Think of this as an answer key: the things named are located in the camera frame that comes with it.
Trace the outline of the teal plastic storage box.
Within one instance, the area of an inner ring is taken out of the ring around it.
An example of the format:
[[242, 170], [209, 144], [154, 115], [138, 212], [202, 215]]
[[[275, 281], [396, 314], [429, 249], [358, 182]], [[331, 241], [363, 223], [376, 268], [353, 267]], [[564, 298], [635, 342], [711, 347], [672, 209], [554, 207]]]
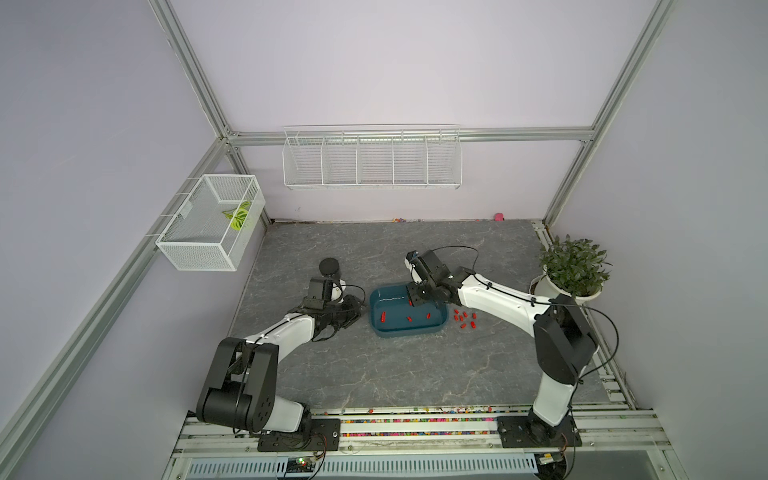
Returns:
[[[411, 335], [423, 335], [440, 331], [447, 321], [448, 311], [445, 304], [426, 302], [414, 306], [408, 298], [405, 284], [382, 286], [369, 296], [370, 324], [376, 335], [382, 338], [394, 338]], [[386, 312], [385, 322], [380, 322], [380, 315]], [[411, 316], [413, 322], [407, 321]]]

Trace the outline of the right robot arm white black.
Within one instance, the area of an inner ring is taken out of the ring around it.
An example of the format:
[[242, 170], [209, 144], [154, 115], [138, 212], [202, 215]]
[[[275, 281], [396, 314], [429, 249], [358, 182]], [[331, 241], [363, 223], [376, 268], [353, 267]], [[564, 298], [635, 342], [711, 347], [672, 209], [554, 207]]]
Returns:
[[495, 316], [530, 335], [542, 371], [530, 422], [552, 428], [561, 425], [579, 379], [599, 349], [582, 307], [573, 298], [526, 294], [481, 275], [449, 275], [437, 281], [413, 273], [408, 287], [414, 303], [435, 300], [467, 307]]

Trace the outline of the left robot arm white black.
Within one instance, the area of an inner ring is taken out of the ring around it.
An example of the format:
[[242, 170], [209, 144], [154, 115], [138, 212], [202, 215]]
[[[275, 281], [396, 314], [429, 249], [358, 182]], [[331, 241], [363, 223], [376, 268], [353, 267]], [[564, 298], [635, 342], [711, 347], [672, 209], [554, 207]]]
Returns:
[[278, 366], [298, 347], [354, 323], [364, 301], [354, 295], [314, 309], [298, 307], [260, 333], [227, 337], [215, 351], [195, 415], [201, 422], [235, 432], [308, 434], [308, 408], [277, 395]]

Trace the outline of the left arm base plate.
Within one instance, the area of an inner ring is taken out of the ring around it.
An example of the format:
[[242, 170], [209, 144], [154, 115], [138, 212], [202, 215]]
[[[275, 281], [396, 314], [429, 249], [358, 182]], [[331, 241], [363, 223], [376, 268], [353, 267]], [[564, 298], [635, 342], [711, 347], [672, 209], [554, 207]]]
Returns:
[[337, 451], [340, 439], [341, 422], [338, 419], [309, 418], [303, 420], [295, 432], [271, 430], [260, 434], [257, 451]]

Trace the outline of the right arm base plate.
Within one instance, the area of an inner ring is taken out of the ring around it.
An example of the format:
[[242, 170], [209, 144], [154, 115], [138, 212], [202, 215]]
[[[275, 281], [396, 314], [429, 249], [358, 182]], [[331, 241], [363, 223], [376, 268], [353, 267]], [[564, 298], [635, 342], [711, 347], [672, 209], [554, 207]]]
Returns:
[[496, 419], [497, 431], [503, 448], [550, 448], [580, 447], [582, 439], [572, 415], [551, 426], [535, 415], [500, 416]]

